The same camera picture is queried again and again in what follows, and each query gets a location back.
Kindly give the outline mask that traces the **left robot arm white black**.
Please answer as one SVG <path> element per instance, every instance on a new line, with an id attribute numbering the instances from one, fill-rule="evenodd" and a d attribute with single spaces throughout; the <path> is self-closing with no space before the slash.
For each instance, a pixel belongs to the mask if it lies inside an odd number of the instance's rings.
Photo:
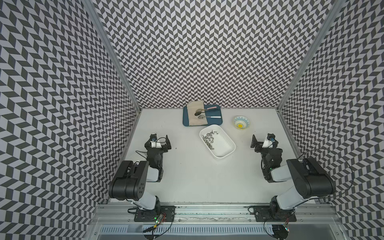
<path id="1" fill-rule="evenodd" d="M 159 138 L 151 134 L 144 145 L 144 160 L 139 162 L 123 161 L 109 186 L 109 197 L 119 201 L 131 202 L 141 211 L 161 211 L 157 196 L 146 192 L 146 183 L 159 183 L 164 174 L 164 154 L 172 149 L 168 136 Z"/>

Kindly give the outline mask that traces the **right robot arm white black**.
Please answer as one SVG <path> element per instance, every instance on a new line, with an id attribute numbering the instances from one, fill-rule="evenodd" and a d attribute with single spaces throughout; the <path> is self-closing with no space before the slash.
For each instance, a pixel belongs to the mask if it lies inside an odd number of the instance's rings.
<path id="1" fill-rule="evenodd" d="M 252 136 L 251 148 L 261 154 L 261 170 L 268 183 L 293 181 L 294 186 L 274 196 L 268 207 L 269 216 L 279 220 L 293 215 L 295 208 L 308 200 L 326 197 L 336 192 L 335 181 L 312 157 L 286 160 L 282 165 L 283 150 L 274 134 L 267 134 L 264 141 Z"/>

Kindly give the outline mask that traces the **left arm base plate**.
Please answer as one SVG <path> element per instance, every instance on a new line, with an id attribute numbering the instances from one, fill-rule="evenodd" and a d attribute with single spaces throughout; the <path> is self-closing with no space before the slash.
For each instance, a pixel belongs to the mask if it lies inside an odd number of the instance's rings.
<path id="1" fill-rule="evenodd" d="M 156 210 L 137 210 L 134 222 L 154 223 L 160 214 L 165 214 L 165 222 L 173 222 L 175 218 L 176 206 L 161 206 Z"/>

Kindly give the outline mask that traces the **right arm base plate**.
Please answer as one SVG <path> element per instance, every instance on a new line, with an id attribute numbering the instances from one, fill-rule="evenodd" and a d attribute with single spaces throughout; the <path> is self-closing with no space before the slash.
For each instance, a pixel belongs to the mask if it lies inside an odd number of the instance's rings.
<path id="1" fill-rule="evenodd" d="M 256 221 L 259 223 L 264 221 L 294 223 L 297 221 L 295 210 L 271 209 L 268 206 L 253 206 L 252 209 Z"/>

